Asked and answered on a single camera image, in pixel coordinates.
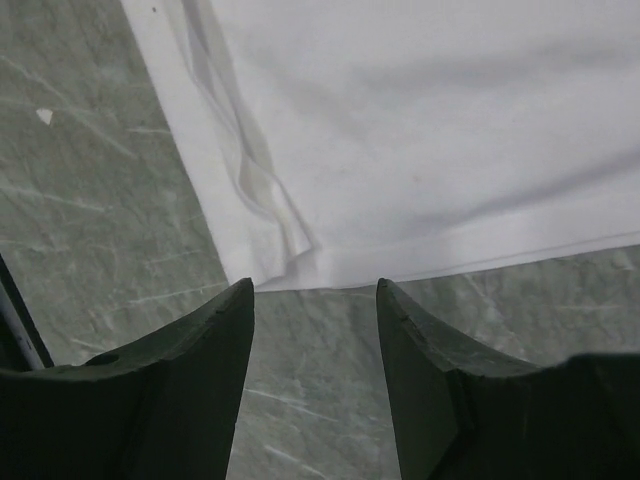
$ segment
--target white fabric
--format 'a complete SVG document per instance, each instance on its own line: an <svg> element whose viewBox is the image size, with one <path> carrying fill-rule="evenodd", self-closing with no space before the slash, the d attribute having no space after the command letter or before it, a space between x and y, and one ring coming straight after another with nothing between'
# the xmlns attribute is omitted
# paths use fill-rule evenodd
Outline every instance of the white fabric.
<svg viewBox="0 0 640 480"><path fill-rule="evenodd" d="M122 0L262 290L640 243L638 0Z"/></svg>

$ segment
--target white sheet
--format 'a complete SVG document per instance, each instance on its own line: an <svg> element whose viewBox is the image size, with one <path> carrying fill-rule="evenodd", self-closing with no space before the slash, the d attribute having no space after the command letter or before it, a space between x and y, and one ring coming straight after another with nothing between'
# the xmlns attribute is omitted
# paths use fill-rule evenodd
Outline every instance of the white sheet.
<svg viewBox="0 0 640 480"><path fill-rule="evenodd" d="M640 243L637 0L122 0L230 282Z"/></svg>

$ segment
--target gray marble floor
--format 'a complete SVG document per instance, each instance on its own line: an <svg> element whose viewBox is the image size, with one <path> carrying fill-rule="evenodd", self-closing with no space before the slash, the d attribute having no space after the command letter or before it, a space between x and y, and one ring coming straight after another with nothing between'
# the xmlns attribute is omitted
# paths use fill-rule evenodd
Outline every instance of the gray marble floor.
<svg viewBox="0 0 640 480"><path fill-rule="evenodd" d="M57 363L225 288L117 0L0 0L0 139L0 248ZM631 247L404 287L551 364L640 349L638 268ZM258 295L229 479L399 479L373 294Z"/></svg>

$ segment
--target white speck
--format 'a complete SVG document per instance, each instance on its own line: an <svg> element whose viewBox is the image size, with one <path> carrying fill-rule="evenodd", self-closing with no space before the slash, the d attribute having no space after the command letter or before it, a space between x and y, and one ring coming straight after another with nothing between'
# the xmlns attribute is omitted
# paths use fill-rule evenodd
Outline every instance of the white speck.
<svg viewBox="0 0 640 480"><path fill-rule="evenodd" d="M51 118L53 117L53 112L48 108L39 108L36 110L38 117L47 125L51 125Z"/></svg>
<svg viewBox="0 0 640 480"><path fill-rule="evenodd" d="M44 78L42 78L41 76L39 76L36 73L31 73L31 72L27 71L22 65L20 65L19 63L14 62L13 60L11 60L10 58L8 58L8 57L6 57L4 55L0 55L0 61L2 61L3 63L9 65L9 67L11 67L14 70L16 70L17 72L19 72L27 80L30 80L32 82L35 82L35 83L41 85L42 87L44 87L48 91L50 91L52 94L54 94L56 97L58 97L60 100L62 100L64 102L64 104L66 105L64 110L67 111L74 120L79 122L81 125L87 127L94 134L96 134L98 137L102 138L104 141L106 141L108 144L110 144L112 147L114 147L120 153L122 153L124 155L127 155L128 157L131 157L131 158L134 158L134 159L138 158L135 153L133 153L131 150L129 150L127 147L125 147L124 145L119 143L114 138L111 138L111 136L109 136L107 133L105 133L100 127L95 125L92 120L89 120L88 118L86 118L87 115L93 115L92 112L87 112L86 110L73 107L71 105L71 102L69 101L69 99L67 99L67 97L65 97L60 91L56 90Z"/></svg>
<svg viewBox="0 0 640 480"><path fill-rule="evenodd" d="M613 264L621 268L622 270L628 270L630 272L635 272L636 266L633 264L629 255L624 250L618 250L613 254Z"/></svg>

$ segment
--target marble surface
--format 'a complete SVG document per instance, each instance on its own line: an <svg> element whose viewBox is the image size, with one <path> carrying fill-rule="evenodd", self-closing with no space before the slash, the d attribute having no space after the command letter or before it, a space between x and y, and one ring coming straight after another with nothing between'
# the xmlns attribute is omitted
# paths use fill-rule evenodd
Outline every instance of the marble surface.
<svg viewBox="0 0 640 480"><path fill-rule="evenodd" d="M0 248L56 363L225 288L117 0L0 0L0 138ZM630 247L403 286L482 342L551 364L640 348L639 267ZM228 478L400 478L374 287L257 296Z"/></svg>

